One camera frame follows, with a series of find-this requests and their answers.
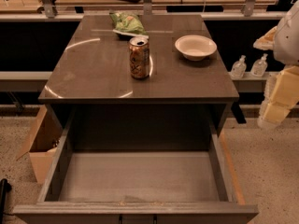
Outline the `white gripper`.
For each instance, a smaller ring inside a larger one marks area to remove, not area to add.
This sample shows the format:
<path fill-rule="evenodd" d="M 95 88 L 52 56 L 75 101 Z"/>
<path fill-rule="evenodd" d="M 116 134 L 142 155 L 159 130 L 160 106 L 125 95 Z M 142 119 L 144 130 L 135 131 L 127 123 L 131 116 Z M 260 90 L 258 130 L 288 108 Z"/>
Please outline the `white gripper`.
<path fill-rule="evenodd" d="M 253 47 L 260 50 L 273 50 L 277 27 L 270 29 L 258 38 Z M 299 67 L 287 65 L 276 75 L 271 75 L 265 85 L 264 100 L 261 103 L 258 126 L 274 129 L 287 118 L 299 102 Z"/>

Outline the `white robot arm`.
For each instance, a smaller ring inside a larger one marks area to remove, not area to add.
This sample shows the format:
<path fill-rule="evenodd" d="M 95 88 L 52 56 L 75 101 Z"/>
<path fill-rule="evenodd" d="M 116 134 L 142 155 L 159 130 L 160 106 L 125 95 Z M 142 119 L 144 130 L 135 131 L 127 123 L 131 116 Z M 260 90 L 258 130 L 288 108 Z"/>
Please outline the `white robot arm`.
<path fill-rule="evenodd" d="M 276 76 L 267 79 L 259 111 L 258 125 L 274 129 L 299 102 L 299 1 L 253 47 L 273 50 L 274 59 L 285 65 Z"/>

